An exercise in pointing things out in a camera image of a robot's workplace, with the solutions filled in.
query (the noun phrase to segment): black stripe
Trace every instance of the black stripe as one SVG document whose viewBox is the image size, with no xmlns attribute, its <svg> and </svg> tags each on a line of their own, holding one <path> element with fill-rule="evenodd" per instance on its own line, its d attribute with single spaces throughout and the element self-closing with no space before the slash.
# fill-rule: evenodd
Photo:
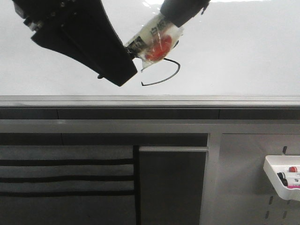
<svg viewBox="0 0 300 225">
<path fill-rule="evenodd" d="M 58 109 L 60 120 L 217 120 L 218 109 Z"/>
<path fill-rule="evenodd" d="M 65 196 L 126 196 L 134 195 L 135 191 L 69 191 L 69 192 L 0 192 L 4 197 L 65 197 Z"/>
<path fill-rule="evenodd" d="M 0 160 L 0 166 L 129 165 L 133 159 Z"/>
<path fill-rule="evenodd" d="M 134 176 L 57 176 L 57 177 L 34 177 L 34 178 L 0 178 L 0 183 L 48 183 L 69 180 L 83 181 L 131 181 Z"/>
<path fill-rule="evenodd" d="M 136 225 L 141 225 L 141 187 L 140 187 L 140 150 L 139 146 L 133 146 L 134 176 L 135 176 L 135 215 Z"/>
<path fill-rule="evenodd" d="M 0 145 L 140 145 L 207 147 L 208 134 L 22 134 L 0 133 Z"/>
</svg>

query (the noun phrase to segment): metal panel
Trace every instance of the metal panel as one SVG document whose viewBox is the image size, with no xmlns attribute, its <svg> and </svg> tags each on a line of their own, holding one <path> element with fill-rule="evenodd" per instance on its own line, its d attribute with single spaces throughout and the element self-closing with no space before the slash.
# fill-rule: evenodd
<svg viewBox="0 0 300 225">
<path fill-rule="evenodd" d="M 140 152 L 208 152 L 207 147 L 140 147 Z"/>
<path fill-rule="evenodd" d="M 206 152 L 140 153 L 143 225 L 197 225 Z"/>
<path fill-rule="evenodd" d="M 0 96 L 0 107 L 299 108 L 300 96 Z"/>
<path fill-rule="evenodd" d="M 300 135 L 223 135 L 212 221 L 219 225 L 297 225 L 300 202 L 278 197 L 263 171 L 266 155 L 300 154 Z"/>
<path fill-rule="evenodd" d="M 296 134 L 299 120 L 0 120 L 0 133 Z"/>
</svg>

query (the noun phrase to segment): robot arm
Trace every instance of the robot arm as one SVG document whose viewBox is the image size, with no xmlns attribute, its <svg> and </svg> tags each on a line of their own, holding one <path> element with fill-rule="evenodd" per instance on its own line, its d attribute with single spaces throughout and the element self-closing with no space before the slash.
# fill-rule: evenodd
<svg viewBox="0 0 300 225">
<path fill-rule="evenodd" d="M 161 13 L 177 27 L 210 0 L 165 0 Z M 128 52 L 111 26 L 101 0 L 13 0 L 25 25 L 41 47 L 67 55 L 122 86 L 137 73 Z"/>
</svg>

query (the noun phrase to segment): white backdrop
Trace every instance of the white backdrop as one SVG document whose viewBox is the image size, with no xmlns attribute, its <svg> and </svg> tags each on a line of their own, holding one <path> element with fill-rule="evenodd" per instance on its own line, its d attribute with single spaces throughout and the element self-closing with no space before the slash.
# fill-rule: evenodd
<svg viewBox="0 0 300 225">
<path fill-rule="evenodd" d="M 103 0 L 126 43 L 158 12 L 162 0 Z M 169 58 L 123 87 L 56 52 L 33 43 L 11 0 L 0 0 L 0 95 L 300 95 L 300 1 L 212 2 L 185 24 Z M 138 69 L 141 62 L 135 60 Z"/>
</svg>

